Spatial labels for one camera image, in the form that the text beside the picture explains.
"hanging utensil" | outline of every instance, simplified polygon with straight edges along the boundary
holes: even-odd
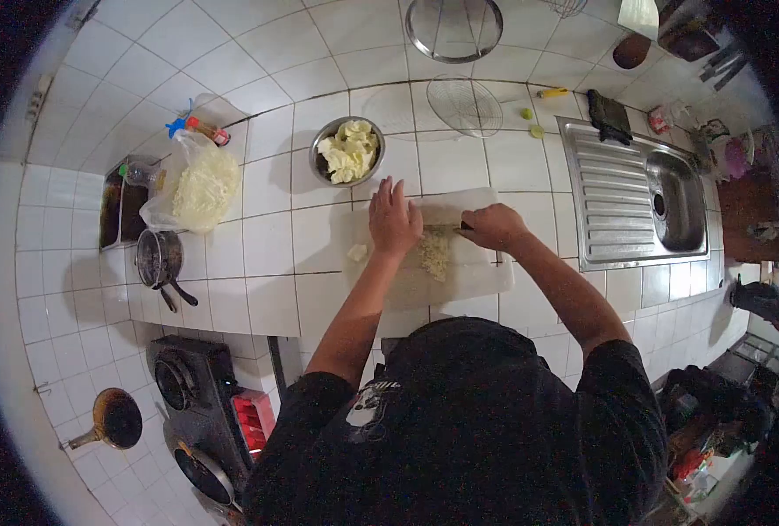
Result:
[[[138,267],[139,278],[146,287],[162,293],[162,298],[171,312],[178,310],[174,300],[163,288],[166,284],[170,284],[189,305],[195,307],[199,303],[197,298],[177,284],[176,278],[182,269],[182,263],[182,242],[175,232],[145,230],[138,237],[135,266]]]
[[[77,449],[90,442],[102,440],[116,449],[129,449],[142,437],[142,412],[133,397],[123,389],[110,387],[98,394],[92,408],[94,426],[88,433],[68,442]]]

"person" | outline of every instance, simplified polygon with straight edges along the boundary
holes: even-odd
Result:
[[[458,317],[402,339],[356,394],[384,296],[422,235],[403,180],[386,178],[369,204],[371,258],[251,473],[249,522],[633,524],[650,510],[667,438],[623,323],[514,210],[462,221],[470,241],[521,264],[580,343],[576,392],[528,338]]]

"sink drain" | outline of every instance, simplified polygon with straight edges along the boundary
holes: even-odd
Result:
[[[658,214],[660,217],[664,217],[664,214],[666,212],[664,206],[664,196],[662,196],[661,194],[656,194],[653,197],[653,208],[655,209],[656,214]]]

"pan handle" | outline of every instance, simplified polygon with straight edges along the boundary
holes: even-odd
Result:
[[[162,298],[165,299],[165,303],[167,303],[167,308],[171,310],[174,314],[177,313],[177,306],[174,304],[174,300],[171,299],[170,295],[167,294],[167,291],[164,289],[164,287],[159,287],[159,292],[162,293]]]
[[[71,441],[68,443],[68,447],[70,447],[72,450],[77,449],[80,446],[84,446],[90,442],[97,442],[99,440],[102,440],[103,437],[98,434],[98,430],[95,427],[92,427],[92,430],[88,433],[84,433],[80,435],[79,437],[72,438]]]
[[[195,307],[199,305],[197,298],[182,290],[182,288],[180,288],[177,284],[176,279],[171,279],[169,283],[174,286],[174,289],[177,291],[177,293],[182,297],[183,300],[187,301],[190,306]]]

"stainless steel sink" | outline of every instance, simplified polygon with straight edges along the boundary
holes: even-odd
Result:
[[[696,158],[635,135],[600,142],[586,121],[557,117],[576,208],[580,270],[708,259]]]

